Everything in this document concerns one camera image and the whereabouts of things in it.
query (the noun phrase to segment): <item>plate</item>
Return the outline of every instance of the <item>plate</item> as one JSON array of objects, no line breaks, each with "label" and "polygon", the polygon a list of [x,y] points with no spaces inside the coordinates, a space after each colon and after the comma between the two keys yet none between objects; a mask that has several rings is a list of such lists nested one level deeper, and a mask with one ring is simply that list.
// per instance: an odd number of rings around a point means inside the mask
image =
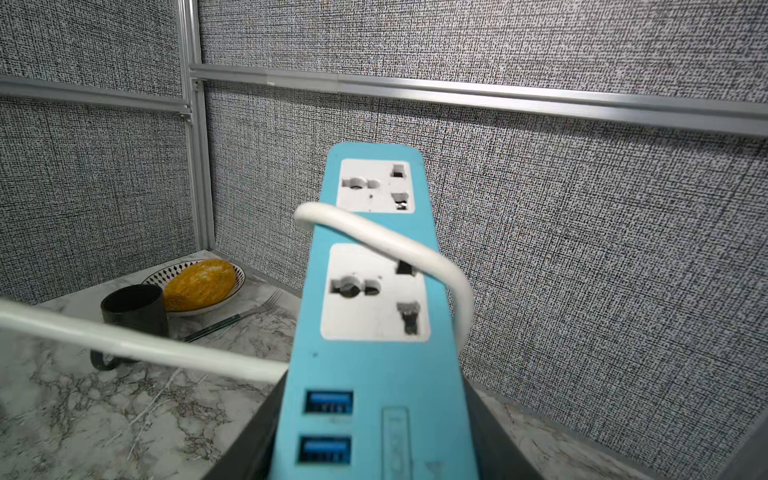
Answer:
[{"label": "plate", "polygon": [[[190,266],[193,266],[195,263],[200,263],[203,260],[210,260],[207,258],[203,258],[200,260],[188,260],[186,262],[180,262],[175,265],[166,266],[162,270],[158,270],[155,273],[152,273],[150,276],[147,277],[147,279],[142,283],[149,283],[151,285],[157,285],[163,290],[165,290],[165,286],[176,278],[179,273],[183,272],[185,269],[189,268]],[[197,310],[188,310],[186,312],[166,312],[168,316],[192,316],[192,315],[200,315],[201,313],[210,312],[211,310],[215,310],[219,308],[220,306],[224,305],[227,301],[229,301],[235,293],[239,292],[241,288],[243,288],[243,284],[245,283],[245,272],[243,272],[243,269],[235,265],[234,263],[230,263],[232,267],[235,269],[235,285],[232,287],[232,290],[221,300],[219,303],[214,303],[213,305],[207,306],[205,308],[197,309]]]}]

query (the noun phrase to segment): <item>metal rail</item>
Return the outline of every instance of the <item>metal rail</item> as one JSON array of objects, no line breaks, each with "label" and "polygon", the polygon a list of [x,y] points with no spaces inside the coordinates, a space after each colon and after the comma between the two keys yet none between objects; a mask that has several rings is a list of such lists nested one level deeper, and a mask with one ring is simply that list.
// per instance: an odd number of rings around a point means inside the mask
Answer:
[{"label": "metal rail", "polygon": [[203,83],[190,76],[190,63],[200,62],[200,35],[197,0],[177,0],[179,25],[179,59],[184,98],[190,105],[187,117],[187,152],[190,167],[190,194],[195,245],[198,250],[215,247],[214,200],[210,183],[208,126],[205,113]]},{"label": "metal rail", "polygon": [[0,75],[0,95],[37,98],[40,100],[70,101],[143,110],[176,111],[189,113],[183,98],[146,95],[110,88],[85,87],[57,81]]},{"label": "metal rail", "polygon": [[509,87],[231,65],[190,65],[200,80],[427,101],[531,114],[768,137],[768,104],[701,98]]}]

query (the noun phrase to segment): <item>blue usb port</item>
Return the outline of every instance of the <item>blue usb port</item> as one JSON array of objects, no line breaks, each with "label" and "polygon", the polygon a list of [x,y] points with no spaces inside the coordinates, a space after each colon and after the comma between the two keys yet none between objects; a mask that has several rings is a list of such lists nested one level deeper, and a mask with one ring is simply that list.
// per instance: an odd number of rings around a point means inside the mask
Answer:
[{"label": "blue usb port", "polygon": [[351,458],[350,437],[301,437],[299,463],[348,465]]},{"label": "blue usb port", "polygon": [[306,393],[305,413],[338,413],[352,415],[352,392],[310,390]]}]

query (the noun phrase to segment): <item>gray fabric wall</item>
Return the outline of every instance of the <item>gray fabric wall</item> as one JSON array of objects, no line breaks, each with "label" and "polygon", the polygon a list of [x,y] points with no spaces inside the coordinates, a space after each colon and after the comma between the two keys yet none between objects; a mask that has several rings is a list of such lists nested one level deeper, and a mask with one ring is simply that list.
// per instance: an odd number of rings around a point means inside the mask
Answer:
[{"label": "gray fabric wall", "polygon": [[181,96],[173,0],[11,0],[0,74]]},{"label": "gray fabric wall", "polygon": [[194,252],[184,123],[0,97],[0,296],[37,303]]},{"label": "gray fabric wall", "polygon": [[207,89],[217,245],[300,289],[340,141],[424,155],[476,292],[465,374],[670,478],[768,406],[768,142],[243,85]]},{"label": "gray fabric wall", "polygon": [[764,0],[200,0],[204,61],[766,101]]},{"label": "gray fabric wall", "polygon": [[[200,0],[208,63],[768,99],[768,5]],[[425,157],[477,315],[465,374],[669,478],[768,407],[768,142],[232,84],[207,88],[217,245],[295,288],[340,141]]]},{"label": "gray fabric wall", "polygon": [[[174,2],[6,2],[0,74],[180,97]],[[0,98],[0,296],[194,251],[187,163],[176,114]]]}]

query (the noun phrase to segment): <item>black container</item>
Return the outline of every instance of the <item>black container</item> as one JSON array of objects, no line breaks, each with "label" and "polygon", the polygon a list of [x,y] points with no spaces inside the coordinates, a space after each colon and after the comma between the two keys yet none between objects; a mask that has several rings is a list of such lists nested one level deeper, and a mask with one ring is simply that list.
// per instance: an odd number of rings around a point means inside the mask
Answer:
[{"label": "black container", "polygon": [[[163,289],[157,285],[131,285],[110,293],[101,301],[104,323],[123,326],[151,335],[168,337]],[[91,351],[91,364],[99,370],[112,370],[121,363],[135,360],[114,357],[104,361],[105,355]]]}]

